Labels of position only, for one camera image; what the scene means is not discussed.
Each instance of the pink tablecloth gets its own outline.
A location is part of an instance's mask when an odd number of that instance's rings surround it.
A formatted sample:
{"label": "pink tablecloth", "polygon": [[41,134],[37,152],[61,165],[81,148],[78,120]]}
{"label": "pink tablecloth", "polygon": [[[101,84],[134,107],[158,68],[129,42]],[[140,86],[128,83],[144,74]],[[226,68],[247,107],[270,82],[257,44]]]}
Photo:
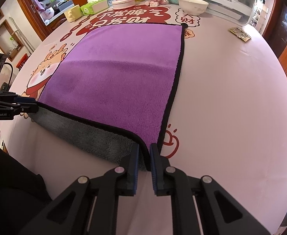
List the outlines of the pink tablecloth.
{"label": "pink tablecloth", "polygon": [[[228,31],[234,23],[185,15],[176,5],[102,12],[56,29],[11,91],[37,98],[53,67],[89,31],[127,22],[189,25],[162,154],[190,176],[214,177],[274,234],[287,211],[287,78],[252,26],[244,27],[252,36],[244,43]],[[101,176],[116,166],[58,139],[26,114],[0,122],[0,129],[10,155],[40,173],[53,198],[80,175]],[[170,199],[154,196],[150,173],[140,172],[134,198],[120,200],[117,234],[172,234]]]}

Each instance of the yellow mug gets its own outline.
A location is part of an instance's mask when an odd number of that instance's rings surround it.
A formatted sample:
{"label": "yellow mug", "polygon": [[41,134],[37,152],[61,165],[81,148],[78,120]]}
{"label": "yellow mug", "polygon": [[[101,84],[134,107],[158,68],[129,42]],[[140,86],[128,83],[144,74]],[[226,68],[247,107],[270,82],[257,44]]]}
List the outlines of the yellow mug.
{"label": "yellow mug", "polygon": [[64,15],[69,22],[74,22],[83,16],[79,5],[75,5],[74,7],[65,11]]}

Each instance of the black cable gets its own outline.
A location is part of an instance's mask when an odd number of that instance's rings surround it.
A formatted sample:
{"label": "black cable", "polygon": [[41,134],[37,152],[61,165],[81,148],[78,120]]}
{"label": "black cable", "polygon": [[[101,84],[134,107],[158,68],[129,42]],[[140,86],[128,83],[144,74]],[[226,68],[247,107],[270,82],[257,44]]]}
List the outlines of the black cable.
{"label": "black cable", "polygon": [[12,79],[12,75],[13,75],[13,66],[9,62],[5,62],[4,64],[7,64],[7,65],[11,66],[11,69],[12,69],[10,80],[8,81],[8,87],[10,87],[10,83],[11,83],[11,79]]}

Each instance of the white bowl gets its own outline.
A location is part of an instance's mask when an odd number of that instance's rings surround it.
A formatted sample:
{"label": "white bowl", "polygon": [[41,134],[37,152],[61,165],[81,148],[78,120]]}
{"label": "white bowl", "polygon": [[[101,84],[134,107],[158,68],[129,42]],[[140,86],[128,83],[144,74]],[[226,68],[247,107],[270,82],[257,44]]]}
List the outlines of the white bowl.
{"label": "white bowl", "polygon": [[209,5],[204,0],[178,0],[178,3],[186,14],[193,16],[204,13]]}

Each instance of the metal bolt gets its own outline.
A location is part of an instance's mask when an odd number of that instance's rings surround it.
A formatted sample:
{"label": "metal bolt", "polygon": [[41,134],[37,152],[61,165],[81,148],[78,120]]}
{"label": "metal bolt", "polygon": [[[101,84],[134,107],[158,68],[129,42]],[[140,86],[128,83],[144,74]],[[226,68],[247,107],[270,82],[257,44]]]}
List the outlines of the metal bolt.
{"label": "metal bolt", "polygon": [[210,176],[204,176],[202,178],[202,181],[205,183],[211,183],[212,182],[212,178]]}
{"label": "metal bolt", "polygon": [[116,168],[114,169],[114,171],[115,171],[116,173],[123,173],[123,172],[125,171],[125,169],[124,169],[123,167],[121,167],[121,166],[118,166],[118,167],[116,167]]}
{"label": "metal bolt", "polygon": [[87,183],[88,178],[85,176],[81,176],[78,178],[78,183]]}
{"label": "metal bolt", "polygon": [[174,173],[176,171],[176,169],[172,166],[166,167],[165,169],[168,173]]}

